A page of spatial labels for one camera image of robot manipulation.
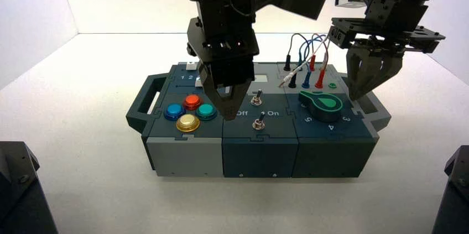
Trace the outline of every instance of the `black plug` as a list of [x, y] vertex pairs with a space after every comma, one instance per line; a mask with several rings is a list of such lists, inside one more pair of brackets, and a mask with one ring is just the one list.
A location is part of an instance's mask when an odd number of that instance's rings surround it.
[[293, 77], [291, 78], [290, 82], [288, 83], [288, 87], [291, 89], [296, 88], [296, 74], [294, 74]]
[[285, 66], [283, 66], [284, 71], [290, 71], [291, 70], [291, 68], [290, 68], [290, 59], [291, 59], [291, 56], [290, 56], [290, 54], [288, 54], [286, 56]]

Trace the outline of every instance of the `red push button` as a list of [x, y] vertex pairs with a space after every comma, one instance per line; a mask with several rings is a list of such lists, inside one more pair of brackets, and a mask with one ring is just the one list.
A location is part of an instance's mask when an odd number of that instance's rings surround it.
[[189, 111], [196, 110], [200, 105], [202, 105], [202, 99], [198, 95], [188, 95], [183, 103], [183, 106]]

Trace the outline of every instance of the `blue wire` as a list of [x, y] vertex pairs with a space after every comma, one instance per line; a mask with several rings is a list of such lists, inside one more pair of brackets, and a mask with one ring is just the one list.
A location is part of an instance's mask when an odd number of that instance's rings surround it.
[[[306, 61], [306, 58], [308, 58], [308, 55], [309, 55], [309, 45], [313, 42], [313, 41], [318, 41], [318, 42], [321, 42], [322, 40], [322, 37], [323, 36], [326, 36], [326, 35], [320, 35], [320, 36], [316, 36], [313, 40], [308, 40], [308, 41], [305, 41], [303, 42], [303, 44], [300, 46], [300, 49], [298, 50], [298, 55], [300, 56], [300, 60], [298, 62], [298, 65], [301, 65], [304, 61]], [[305, 50], [304, 50], [304, 53], [303, 53], [303, 59], [301, 58], [301, 49], [303, 48], [303, 46], [306, 44], [306, 42], [308, 43], [308, 45], [306, 46]]]

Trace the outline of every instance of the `white table surface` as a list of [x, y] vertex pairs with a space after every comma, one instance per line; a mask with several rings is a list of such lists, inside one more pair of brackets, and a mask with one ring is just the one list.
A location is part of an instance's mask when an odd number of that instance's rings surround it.
[[[289, 34], [258, 41], [255, 61], [284, 60]], [[430, 233], [444, 165], [469, 143], [469, 86], [406, 54], [375, 90], [393, 118], [357, 179], [160, 178], [125, 115], [147, 75], [194, 60], [185, 43], [79, 35], [0, 91], [0, 141], [38, 157], [61, 233]], [[345, 72], [345, 51], [330, 63]]]

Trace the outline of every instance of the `red plug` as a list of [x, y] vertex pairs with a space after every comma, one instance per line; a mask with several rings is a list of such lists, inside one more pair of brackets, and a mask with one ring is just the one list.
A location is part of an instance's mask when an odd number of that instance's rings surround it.
[[309, 70], [310, 71], [314, 71], [314, 61], [316, 60], [316, 54], [313, 54], [313, 56], [311, 57], [311, 61], [309, 63]]
[[321, 89], [322, 88], [322, 81], [324, 79], [324, 74], [326, 72], [326, 69], [321, 69], [321, 72], [319, 73], [319, 78], [317, 79], [317, 82], [316, 84], [314, 85], [317, 89]]

